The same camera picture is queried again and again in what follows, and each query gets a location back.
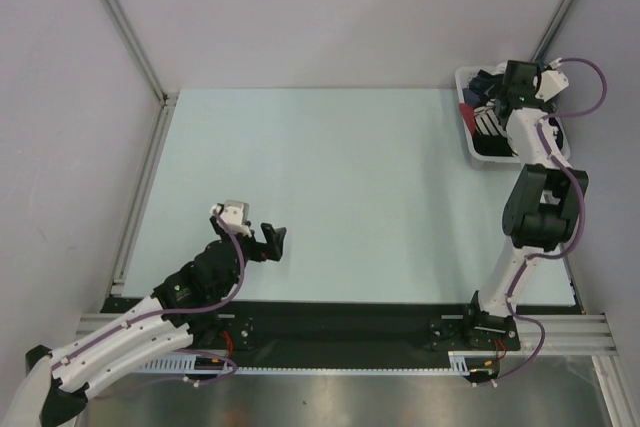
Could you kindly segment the black white striped tank top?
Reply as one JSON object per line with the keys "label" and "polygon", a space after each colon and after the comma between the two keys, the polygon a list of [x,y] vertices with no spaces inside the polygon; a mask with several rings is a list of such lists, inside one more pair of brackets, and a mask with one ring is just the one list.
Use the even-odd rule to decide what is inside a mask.
{"label": "black white striped tank top", "polygon": [[495,112],[495,105],[488,102],[473,108],[474,135],[507,139],[507,133]]}

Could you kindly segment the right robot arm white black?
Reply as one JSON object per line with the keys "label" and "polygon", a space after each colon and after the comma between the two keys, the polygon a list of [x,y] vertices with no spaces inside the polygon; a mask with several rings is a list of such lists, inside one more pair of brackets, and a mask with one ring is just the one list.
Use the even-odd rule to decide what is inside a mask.
{"label": "right robot arm white black", "polygon": [[558,147],[555,109],[542,93],[553,70],[509,60],[491,94],[497,121],[521,164],[505,204],[505,244],[488,280],[474,293],[461,323],[463,340],[477,350],[519,346],[517,300],[542,260],[562,258],[584,229],[586,172],[574,169]]}

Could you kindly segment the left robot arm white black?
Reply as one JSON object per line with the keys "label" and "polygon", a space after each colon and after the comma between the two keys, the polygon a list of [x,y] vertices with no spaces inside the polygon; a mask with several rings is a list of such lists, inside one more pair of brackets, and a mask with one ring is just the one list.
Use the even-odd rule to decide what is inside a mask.
{"label": "left robot arm white black", "polygon": [[249,227],[212,224],[218,240],[120,317],[64,347],[37,345],[26,353],[29,369],[38,362],[48,368],[44,398],[31,403],[36,425],[60,426],[145,363],[194,342],[207,347],[219,339],[218,311],[238,294],[247,262],[280,261],[287,230],[264,223],[265,239],[259,242]]}

